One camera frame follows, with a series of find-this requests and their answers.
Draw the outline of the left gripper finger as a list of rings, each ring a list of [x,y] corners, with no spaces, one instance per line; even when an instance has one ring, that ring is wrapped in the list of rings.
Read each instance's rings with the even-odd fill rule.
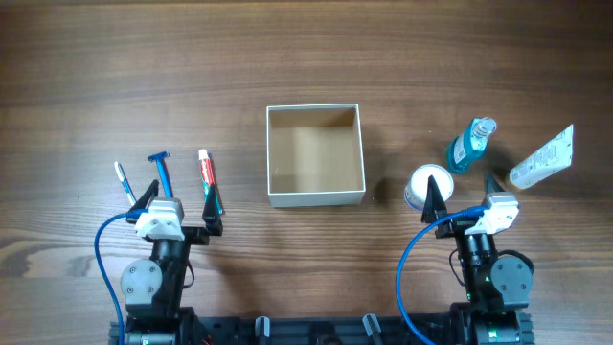
[[[211,186],[209,193],[205,198],[205,206],[202,212],[202,219],[204,220],[208,229],[222,229],[221,214],[217,205],[217,192],[216,187]]]
[[[159,181],[153,179],[144,194],[136,201],[133,211],[146,210],[149,203],[159,194]]]

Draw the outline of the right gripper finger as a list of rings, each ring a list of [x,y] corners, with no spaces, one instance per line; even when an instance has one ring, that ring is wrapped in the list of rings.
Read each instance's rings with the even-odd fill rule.
[[[447,209],[438,183],[433,175],[427,179],[426,199],[420,221],[422,223],[434,223],[447,215]]]
[[[503,187],[497,182],[494,176],[490,172],[484,174],[484,189],[485,194],[502,193]]]

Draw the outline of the red white toothpaste tube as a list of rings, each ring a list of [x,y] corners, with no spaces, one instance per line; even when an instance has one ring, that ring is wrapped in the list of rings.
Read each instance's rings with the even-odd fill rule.
[[[218,195],[218,189],[216,185],[215,173],[213,168],[213,161],[209,152],[206,149],[200,149],[198,151],[198,160],[200,166],[200,175],[202,180],[204,199],[207,199],[211,192],[216,193],[216,208],[220,215],[224,213],[221,200]]]

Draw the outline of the white round cream jar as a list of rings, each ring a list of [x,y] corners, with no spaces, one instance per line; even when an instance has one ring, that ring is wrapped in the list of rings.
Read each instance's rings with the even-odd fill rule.
[[[454,181],[448,170],[436,164],[420,166],[412,174],[403,194],[405,202],[418,211],[423,210],[430,176],[435,178],[444,201],[447,201],[454,192]]]

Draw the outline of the blue white toothbrush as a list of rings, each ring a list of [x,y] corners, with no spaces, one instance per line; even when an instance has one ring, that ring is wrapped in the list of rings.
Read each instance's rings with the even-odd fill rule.
[[[136,204],[136,198],[135,198],[135,195],[133,194],[133,191],[132,191],[132,189],[131,189],[131,187],[129,185],[129,182],[128,182],[126,176],[125,176],[125,171],[124,171],[122,165],[118,161],[115,161],[114,162],[114,168],[115,168],[116,174],[117,174],[117,176],[118,176],[118,178],[120,180],[120,183],[122,184],[122,186],[123,186],[123,188],[125,190],[128,202],[130,203],[131,206],[134,206]]]

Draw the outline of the blue disposable razor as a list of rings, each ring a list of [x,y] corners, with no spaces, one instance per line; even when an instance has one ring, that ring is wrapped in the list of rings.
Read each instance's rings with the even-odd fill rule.
[[[170,184],[169,174],[168,174],[165,162],[164,162],[164,160],[168,158],[169,156],[170,155],[167,151],[161,151],[161,152],[149,155],[148,161],[154,162],[156,164],[165,197],[171,198],[173,197],[173,192],[172,192],[172,188]]]

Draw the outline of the blue mouthwash bottle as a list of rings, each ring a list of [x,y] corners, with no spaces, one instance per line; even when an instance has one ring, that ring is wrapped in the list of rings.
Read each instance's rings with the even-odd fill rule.
[[[470,164],[481,158],[489,138],[497,129],[497,123],[490,117],[475,117],[465,131],[456,137],[447,151],[447,164],[452,173],[463,174]]]

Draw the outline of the white lotion tube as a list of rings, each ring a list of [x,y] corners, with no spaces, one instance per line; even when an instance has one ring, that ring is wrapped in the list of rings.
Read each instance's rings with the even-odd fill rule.
[[[511,169],[509,181],[520,190],[531,188],[549,176],[569,168],[573,160],[574,126],[569,125],[554,139]]]

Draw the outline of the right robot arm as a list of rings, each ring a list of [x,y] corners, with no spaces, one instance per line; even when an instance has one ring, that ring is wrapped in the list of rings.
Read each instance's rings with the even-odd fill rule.
[[[427,179],[421,221],[437,226],[438,239],[452,238],[462,268],[467,301],[450,307],[439,344],[535,343],[529,305],[534,264],[515,250],[499,250],[494,236],[511,227],[519,213],[514,194],[506,192],[488,173],[485,198],[476,209],[448,215],[434,176]]]

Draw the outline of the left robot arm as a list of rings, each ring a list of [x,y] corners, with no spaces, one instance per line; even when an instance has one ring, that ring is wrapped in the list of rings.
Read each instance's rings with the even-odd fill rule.
[[[185,281],[193,273],[191,247],[207,245],[211,236],[223,232],[216,187],[205,195],[202,226],[182,223],[181,200],[158,195],[159,181],[153,180],[146,192],[129,209],[126,221],[137,235],[152,244],[145,260],[128,265],[121,277],[126,320],[117,326],[111,344],[212,344],[213,337],[195,315],[183,307]]]

